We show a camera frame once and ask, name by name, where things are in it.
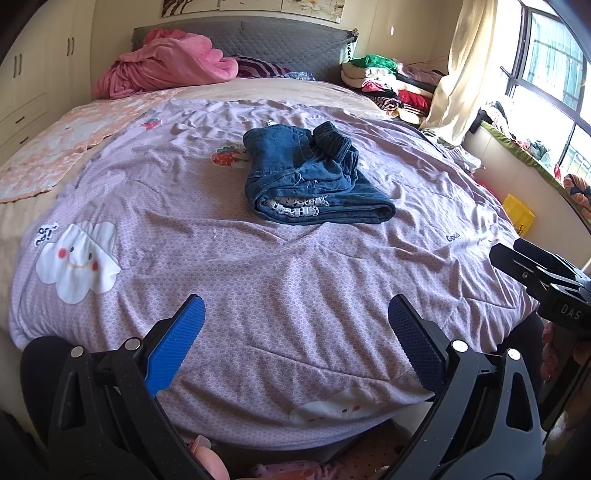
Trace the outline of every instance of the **red clothing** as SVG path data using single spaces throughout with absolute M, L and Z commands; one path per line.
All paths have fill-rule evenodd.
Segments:
M 429 109 L 431 108 L 431 100 L 423 95 L 418 95 L 417 93 L 412 93 L 407 90 L 399 90 L 398 98 L 402 103 L 410 105 L 425 114 L 428 114 Z

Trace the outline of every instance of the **denim jeans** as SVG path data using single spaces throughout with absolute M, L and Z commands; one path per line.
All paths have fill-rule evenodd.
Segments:
M 310 132 L 273 125 L 244 134 L 252 156 L 244 187 L 257 215 L 289 225 L 381 223 L 394 204 L 357 170 L 359 152 L 331 122 Z

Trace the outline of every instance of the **quilted headboard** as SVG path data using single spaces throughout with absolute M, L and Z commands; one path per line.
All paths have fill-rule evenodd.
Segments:
M 356 31 L 273 17 L 203 17 L 134 29 L 137 50 L 152 28 L 178 28 L 211 38 L 226 57 L 243 55 L 310 72 L 317 80 L 341 83 L 340 64 L 351 58 Z

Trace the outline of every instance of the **white wall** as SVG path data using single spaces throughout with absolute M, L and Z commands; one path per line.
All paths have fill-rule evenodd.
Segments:
M 280 12 L 198 12 L 176 18 L 211 15 L 263 15 L 359 30 L 356 56 L 377 53 L 406 63 L 449 53 L 462 0 L 346 0 L 340 24 Z M 94 82 L 123 52 L 131 49 L 135 27 L 169 22 L 161 18 L 162 0 L 97 0 L 92 24 L 90 74 Z M 394 35 L 390 35 L 394 26 Z M 429 68 L 447 71 L 447 60 Z
M 429 63 L 447 73 L 447 59 L 463 0 L 382 0 L 376 9 L 368 53 L 403 63 Z
M 482 160 L 476 172 L 503 201 L 508 193 L 525 203 L 535 220 L 525 239 L 583 268 L 591 258 L 591 234 L 569 203 L 538 171 L 515 158 L 482 127 L 466 134 L 464 148 Z

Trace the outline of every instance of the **purple bedsheet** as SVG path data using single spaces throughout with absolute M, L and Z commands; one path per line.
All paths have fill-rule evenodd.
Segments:
M 326 120 L 353 139 L 394 218 L 256 217 L 244 132 Z M 120 133 L 23 237 L 10 331 L 20 348 L 59 335 L 113 349 L 197 293 L 206 324 L 158 396 L 172 422 L 186 438 L 309 448 L 430 396 L 388 325 L 392 296 L 485 352 L 534 310 L 488 260 L 516 237 L 501 205 L 410 129 L 322 106 L 172 100 Z

